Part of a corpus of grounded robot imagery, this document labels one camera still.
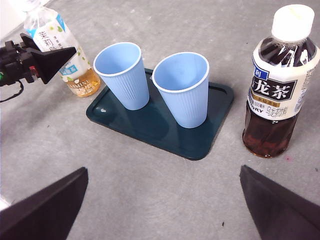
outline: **bottle neck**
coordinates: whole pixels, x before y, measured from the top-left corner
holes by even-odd
[[[275,40],[276,43],[297,46],[297,45],[303,44],[309,36],[302,38],[302,39],[299,39],[299,40],[295,40],[295,41],[287,41],[287,40],[279,39],[276,36],[274,36],[273,34],[271,35],[271,37]]]
[[[28,14],[40,8],[41,6],[42,5],[40,0],[23,0],[21,8],[23,12]]]

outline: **dark green tray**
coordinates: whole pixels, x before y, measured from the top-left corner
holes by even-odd
[[[86,110],[87,117],[97,124],[186,159],[204,158],[234,99],[232,89],[209,82],[205,122],[196,128],[183,128],[177,124],[154,86],[152,72],[145,69],[150,93],[145,107],[135,111],[125,109],[106,86]]]

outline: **plastic bottle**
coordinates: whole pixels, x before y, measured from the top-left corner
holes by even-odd
[[[94,94],[99,89],[101,80],[61,15],[42,6],[40,0],[20,1],[22,10],[26,12],[24,29],[42,52],[76,48],[75,56],[59,70],[61,79],[79,97]]]
[[[254,73],[249,88],[245,146],[261,157],[285,151],[292,136],[320,51],[308,37],[314,11],[305,5],[280,8],[270,37],[253,51]]]

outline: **light blue plastic cup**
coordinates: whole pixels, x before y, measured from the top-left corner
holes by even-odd
[[[176,122],[184,128],[200,126],[207,118],[209,62],[195,52],[179,52],[163,59],[152,81]]]
[[[148,103],[148,84],[138,45],[118,42],[107,46],[95,57],[93,68],[126,109],[138,110]]]

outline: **white label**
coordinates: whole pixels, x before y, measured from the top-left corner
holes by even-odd
[[[273,66],[259,56],[262,41],[253,51],[253,78],[248,103],[258,116],[268,120],[284,120],[301,109],[312,72],[320,60],[319,48],[315,57],[302,66]]]
[[[27,32],[32,36],[34,43],[42,52],[75,47],[75,56],[59,70],[60,77],[64,82],[77,80],[91,68],[83,49],[60,14],[56,16],[55,20],[37,29],[27,29]]]

